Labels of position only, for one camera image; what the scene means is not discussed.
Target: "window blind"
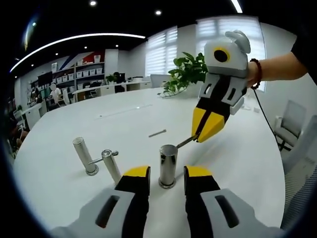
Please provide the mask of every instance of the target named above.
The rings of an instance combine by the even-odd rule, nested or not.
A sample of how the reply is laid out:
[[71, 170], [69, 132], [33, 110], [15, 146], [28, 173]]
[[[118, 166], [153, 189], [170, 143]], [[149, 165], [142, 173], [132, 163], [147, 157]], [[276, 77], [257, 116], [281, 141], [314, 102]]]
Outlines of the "window blind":
[[177, 27], [160, 32], [149, 38], [146, 47], [145, 75], [168, 74], [175, 68], [177, 55]]
[[[240, 30], [248, 37], [251, 47], [248, 60], [266, 58], [260, 23], [257, 18], [247, 16], [222, 16], [199, 20], [196, 28], [196, 53], [204, 54], [207, 41], [233, 30]], [[265, 82], [262, 82], [258, 89], [264, 91]]]

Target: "black cable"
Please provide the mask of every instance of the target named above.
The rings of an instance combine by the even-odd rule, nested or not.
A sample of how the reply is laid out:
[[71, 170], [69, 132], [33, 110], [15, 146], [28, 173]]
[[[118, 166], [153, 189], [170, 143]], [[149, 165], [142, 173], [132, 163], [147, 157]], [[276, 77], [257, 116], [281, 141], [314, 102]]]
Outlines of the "black cable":
[[261, 105], [261, 103], [260, 103], [260, 101], [259, 101], [259, 98], [258, 98], [258, 95], [257, 95], [257, 93], [256, 93], [256, 90], [253, 89], [253, 91], [254, 91], [254, 94], [255, 94], [255, 96], [256, 96], [256, 98], [257, 98], [257, 101], [258, 101], [258, 103], [259, 103], [260, 109], [261, 109], [261, 111], [262, 111], [262, 113], [263, 113], [263, 116], [264, 116], [264, 118], [265, 118], [265, 120], [266, 120], [266, 122], [267, 122], [269, 128], [271, 129], [271, 131], [272, 131], [272, 133], [273, 133], [273, 135], [274, 135], [274, 138], [275, 138], [275, 140], [276, 140], [276, 142], [277, 142], [276, 134], [275, 134], [275, 132], [273, 131], [271, 125], [269, 124], [269, 122], [268, 122], [268, 120], [267, 120], [267, 117], [266, 117], [266, 115], [265, 115], [265, 113], [264, 113], [264, 111], [263, 111], [263, 108], [262, 108], [262, 105]]

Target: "ceiling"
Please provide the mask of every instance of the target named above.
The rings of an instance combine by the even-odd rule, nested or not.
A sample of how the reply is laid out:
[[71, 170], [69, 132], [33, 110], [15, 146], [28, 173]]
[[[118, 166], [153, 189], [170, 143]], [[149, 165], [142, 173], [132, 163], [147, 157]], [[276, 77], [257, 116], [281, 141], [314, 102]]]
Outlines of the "ceiling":
[[[11, 68], [30, 52], [66, 37], [89, 33], [126, 33], [149, 37], [175, 25], [181, 27], [195, 24], [197, 19], [237, 14], [231, 0], [212, 0], [209, 3], [193, 4], [187, 2], [155, 3], [150, 1], [96, 0], [91, 7], [89, 0], [34, 0], [19, 2], [19, 21], [11, 26], [10, 43], [13, 45], [8, 59]], [[244, 15], [258, 16], [261, 22], [297, 32], [292, 14], [285, 10], [286, 0], [239, 0]], [[11, 8], [17, 9], [14, 2]], [[161, 16], [155, 11], [161, 10]], [[28, 48], [24, 49], [24, 34], [27, 26], [32, 30], [29, 35]], [[34, 67], [56, 58], [84, 51], [101, 49], [131, 50], [146, 39], [119, 36], [86, 37], [66, 41], [46, 48], [21, 63], [13, 75], [23, 75]]]

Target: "tabletop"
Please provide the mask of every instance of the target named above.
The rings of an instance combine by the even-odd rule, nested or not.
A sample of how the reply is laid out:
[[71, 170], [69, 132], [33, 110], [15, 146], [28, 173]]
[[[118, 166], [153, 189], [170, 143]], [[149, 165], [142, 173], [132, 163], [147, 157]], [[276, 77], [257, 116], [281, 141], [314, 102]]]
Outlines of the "tabletop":
[[[46, 229], [67, 226], [82, 206], [113, 180], [103, 163], [90, 177], [72, 145], [83, 137], [93, 159], [104, 149], [117, 150], [121, 173], [151, 166], [150, 209], [145, 238], [190, 237], [185, 212], [184, 165], [209, 168], [220, 188], [229, 188], [255, 210], [267, 226], [279, 227], [285, 203], [281, 156], [261, 113], [240, 109], [224, 129], [204, 143], [179, 149], [177, 182], [159, 187], [159, 148], [177, 145], [191, 135], [197, 98], [186, 92], [163, 99], [161, 88], [97, 97], [46, 113], [23, 142], [13, 167], [17, 186]], [[166, 129], [166, 133], [149, 138]]]
[[132, 82], [125, 82], [125, 83], [102, 85], [102, 86], [97, 86], [97, 87], [92, 87], [92, 88], [83, 88], [83, 89], [76, 90], [72, 94], [77, 94], [77, 93], [82, 93], [82, 92], [86, 92], [86, 91], [96, 90], [96, 89], [100, 89], [102, 87], [113, 87], [113, 86], [129, 85], [129, 84], [137, 84], [137, 83], [150, 83], [150, 81], [132, 81]]

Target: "metal cylinder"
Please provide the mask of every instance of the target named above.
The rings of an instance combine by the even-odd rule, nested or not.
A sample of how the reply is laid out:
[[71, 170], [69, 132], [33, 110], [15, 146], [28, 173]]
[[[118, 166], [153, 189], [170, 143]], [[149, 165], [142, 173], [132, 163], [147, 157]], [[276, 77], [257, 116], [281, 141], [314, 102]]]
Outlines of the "metal cylinder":
[[92, 158], [89, 154], [89, 151], [87, 149], [87, 146], [85, 144], [84, 138], [83, 137], [77, 137], [73, 140], [73, 145], [75, 147], [75, 150], [83, 163], [86, 173], [90, 176], [95, 175], [98, 173], [99, 169], [98, 166], [95, 164], [89, 164], [89, 162], [92, 161]]
[[159, 185], [162, 188], [172, 188], [176, 183], [175, 171], [178, 149], [174, 145], [164, 145], [160, 148], [160, 177]]
[[117, 185], [121, 179], [121, 173], [117, 166], [117, 163], [114, 160], [114, 155], [117, 155], [118, 152], [112, 152], [111, 150], [104, 150], [101, 153], [101, 157], [114, 181], [114, 184]]

